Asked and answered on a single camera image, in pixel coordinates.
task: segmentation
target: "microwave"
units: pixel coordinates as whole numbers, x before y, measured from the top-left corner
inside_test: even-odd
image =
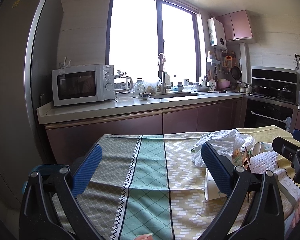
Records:
[[[52,70],[54,106],[114,99],[113,65],[80,65]]]

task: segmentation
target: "microwave control panel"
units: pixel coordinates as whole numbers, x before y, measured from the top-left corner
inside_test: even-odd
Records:
[[[103,93],[105,100],[114,99],[113,65],[103,65]]]

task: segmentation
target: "yellow sticker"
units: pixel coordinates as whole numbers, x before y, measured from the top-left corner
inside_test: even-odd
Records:
[[[16,7],[18,4],[19,4],[20,0],[16,0],[13,5],[12,5],[12,8]]]

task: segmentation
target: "green stripe on tablecloth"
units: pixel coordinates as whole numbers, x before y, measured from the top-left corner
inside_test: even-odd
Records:
[[[127,201],[121,240],[148,233],[154,234],[154,240],[172,239],[162,137],[142,138]]]

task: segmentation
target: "screw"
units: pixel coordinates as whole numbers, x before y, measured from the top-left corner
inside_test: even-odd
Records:
[[[245,169],[242,166],[236,166],[235,170],[240,173],[245,171]]]
[[[61,174],[66,174],[69,171],[68,167],[63,167],[59,170]]]
[[[266,171],[266,175],[268,175],[269,177],[272,177],[273,176],[273,172],[272,171]]]
[[[35,178],[36,176],[38,176],[38,172],[37,171],[34,171],[34,172],[32,172],[31,174],[30,174],[30,176],[32,177],[32,178]]]

